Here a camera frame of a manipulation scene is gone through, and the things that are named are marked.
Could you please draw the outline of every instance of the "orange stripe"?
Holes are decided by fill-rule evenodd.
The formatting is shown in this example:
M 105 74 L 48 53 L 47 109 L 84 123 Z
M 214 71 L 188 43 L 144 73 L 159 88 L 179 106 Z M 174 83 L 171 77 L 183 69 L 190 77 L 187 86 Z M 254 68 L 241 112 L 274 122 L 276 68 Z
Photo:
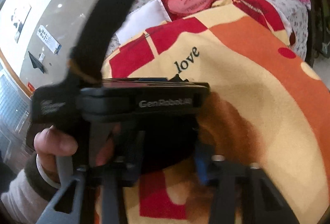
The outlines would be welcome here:
M 250 17 L 216 25 L 210 31 L 228 48 L 248 57 L 275 76 L 295 99 L 307 118 L 324 161 L 330 188 L 330 94 L 326 86 L 301 69 L 301 59 L 288 59 L 278 53 L 286 47 L 279 39 Z

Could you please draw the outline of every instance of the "white bracelet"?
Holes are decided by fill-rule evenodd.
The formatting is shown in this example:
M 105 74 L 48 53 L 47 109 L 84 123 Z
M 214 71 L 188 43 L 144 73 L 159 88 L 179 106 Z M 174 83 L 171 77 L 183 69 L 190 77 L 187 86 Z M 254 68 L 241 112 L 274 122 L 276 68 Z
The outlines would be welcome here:
M 40 159 L 39 159 L 39 155 L 37 155 L 37 168 L 39 171 L 39 174 L 41 175 L 42 179 L 44 181 L 46 181 L 50 186 L 56 188 L 56 189 L 60 189 L 61 188 L 61 184 L 54 182 L 53 180 L 51 180 L 47 174 L 44 172 L 44 169 L 41 165 Z

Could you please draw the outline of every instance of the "sleeve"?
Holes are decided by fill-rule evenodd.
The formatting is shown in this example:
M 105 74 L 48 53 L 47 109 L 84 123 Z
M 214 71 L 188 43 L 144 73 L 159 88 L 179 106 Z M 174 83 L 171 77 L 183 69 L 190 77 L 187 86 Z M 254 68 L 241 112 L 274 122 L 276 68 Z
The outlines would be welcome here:
M 44 181 L 37 168 L 36 154 L 1 195 L 2 215 L 23 224 L 35 224 L 57 189 Z

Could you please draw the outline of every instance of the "framed picture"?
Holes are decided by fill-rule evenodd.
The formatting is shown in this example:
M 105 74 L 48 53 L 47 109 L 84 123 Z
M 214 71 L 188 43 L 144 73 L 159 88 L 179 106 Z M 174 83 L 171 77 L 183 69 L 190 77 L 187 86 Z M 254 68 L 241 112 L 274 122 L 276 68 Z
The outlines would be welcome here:
M 15 8 L 13 14 L 10 17 L 12 24 L 15 28 L 14 39 L 16 43 L 19 42 L 19 36 L 22 32 L 25 20 L 30 10 L 31 10 L 31 6 L 28 3 L 25 3 L 20 7 Z

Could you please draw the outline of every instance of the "calendar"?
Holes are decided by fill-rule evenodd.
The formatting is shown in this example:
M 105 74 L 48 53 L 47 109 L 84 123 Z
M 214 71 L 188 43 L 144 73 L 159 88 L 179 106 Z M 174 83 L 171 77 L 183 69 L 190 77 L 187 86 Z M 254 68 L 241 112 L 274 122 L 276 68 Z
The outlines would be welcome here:
M 55 40 L 54 37 L 52 37 L 44 26 L 40 25 L 37 35 L 55 55 L 58 54 L 61 45 Z

